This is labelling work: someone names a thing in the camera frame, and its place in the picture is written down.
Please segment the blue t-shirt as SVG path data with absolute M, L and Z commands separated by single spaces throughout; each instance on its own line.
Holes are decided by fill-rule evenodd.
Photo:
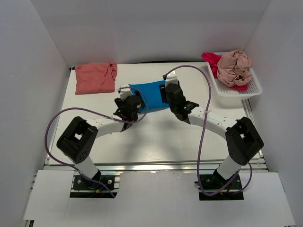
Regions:
M 161 98 L 160 87 L 164 85 L 164 80 L 144 84 L 129 84 L 129 86 L 132 87 L 131 92 L 134 95 L 140 95 L 144 101 L 145 107 L 140 108 L 140 113 L 146 111 L 147 104 L 148 112 L 169 108 L 169 105 L 162 102 Z

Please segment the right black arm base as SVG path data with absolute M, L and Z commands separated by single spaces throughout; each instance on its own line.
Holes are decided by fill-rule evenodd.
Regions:
M 206 193 L 213 193 L 225 185 L 225 183 L 221 182 L 214 175 L 200 175 L 200 181 Z M 194 181 L 194 184 L 198 188 L 198 195 L 200 201 L 244 200 L 243 192 L 234 194 L 234 192 L 237 192 L 242 189 L 242 183 L 239 175 L 237 175 L 235 179 L 229 185 L 227 185 L 222 191 L 220 191 L 218 194 L 214 196 L 206 196 L 205 194 L 203 194 L 198 185 L 198 181 Z

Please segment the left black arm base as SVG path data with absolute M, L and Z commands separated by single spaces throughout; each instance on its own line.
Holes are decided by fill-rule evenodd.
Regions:
M 101 175 L 99 179 L 115 196 L 118 190 L 116 178 L 114 175 Z M 70 198 L 113 199 L 114 197 L 103 185 L 87 181 L 81 175 L 75 175 L 71 185 Z

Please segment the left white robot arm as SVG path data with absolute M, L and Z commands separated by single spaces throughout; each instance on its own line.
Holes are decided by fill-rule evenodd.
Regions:
M 116 98 L 115 103 L 118 107 L 114 113 L 116 120 L 105 117 L 85 120 L 77 116 L 56 143 L 57 148 L 72 161 L 80 173 L 93 181 L 100 178 L 100 171 L 89 156 L 95 140 L 104 135 L 127 130 L 138 121 L 140 108 L 146 106 L 140 95 L 131 95 L 126 99 Z

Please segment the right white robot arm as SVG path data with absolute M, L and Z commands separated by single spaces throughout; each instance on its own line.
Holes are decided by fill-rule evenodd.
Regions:
M 161 85 L 160 93 L 162 101 L 169 104 L 177 119 L 200 126 L 225 139 L 229 155 L 214 172 L 220 180 L 229 180 L 264 147 L 261 136 L 249 118 L 234 120 L 207 112 L 199 104 L 187 101 L 177 84 Z

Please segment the folded salmon pink t-shirt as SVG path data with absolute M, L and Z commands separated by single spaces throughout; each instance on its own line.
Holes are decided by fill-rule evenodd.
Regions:
M 112 93 L 117 77 L 116 63 L 91 63 L 75 67 L 75 95 Z

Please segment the magenta red t-shirt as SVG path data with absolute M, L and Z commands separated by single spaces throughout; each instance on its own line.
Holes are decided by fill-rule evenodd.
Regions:
M 221 59 L 220 55 L 217 55 L 215 53 L 211 53 L 211 52 L 204 52 L 202 53 L 201 57 L 210 64 L 213 76 L 215 79 L 217 79 L 217 63 L 219 62 L 219 60 Z M 231 87 L 234 90 L 239 90 L 239 91 L 246 91 L 248 89 L 248 85 L 243 85 L 243 86 L 238 86 L 238 85 L 234 85 Z

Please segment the beige crumpled t-shirt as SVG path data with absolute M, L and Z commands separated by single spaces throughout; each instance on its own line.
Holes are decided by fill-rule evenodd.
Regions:
M 226 52 L 217 63 L 217 78 L 228 87 L 247 85 L 252 80 L 251 66 L 244 51 Z

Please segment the white plastic basket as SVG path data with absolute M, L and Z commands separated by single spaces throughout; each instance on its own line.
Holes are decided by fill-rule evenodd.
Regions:
M 214 93 L 219 102 L 226 103 L 226 102 L 240 101 L 240 100 L 249 99 L 253 96 L 261 95 L 262 88 L 252 69 L 252 66 L 250 68 L 250 72 L 252 74 L 252 80 L 247 84 L 248 89 L 246 91 L 239 91 L 239 90 L 234 90 L 234 89 L 228 87 L 227 85 L 222 83 L 218 78 L 215 79 L 213 76 L 210 64 L 207 63 L 207 65 L 210 70 L 210 79 L 212 80 L 212 83 L 213 83 Z

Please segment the aluminium table frame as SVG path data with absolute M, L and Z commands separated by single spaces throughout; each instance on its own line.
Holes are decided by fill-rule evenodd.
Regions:
M 41 170 L 24 214 L 33 227 L 264 227 L 266 214 L 258 172 L 243 200 L 199 199 L 194 168 L 164 163 L 124 165 L 114 199 L 72 198 L 70 170 Z

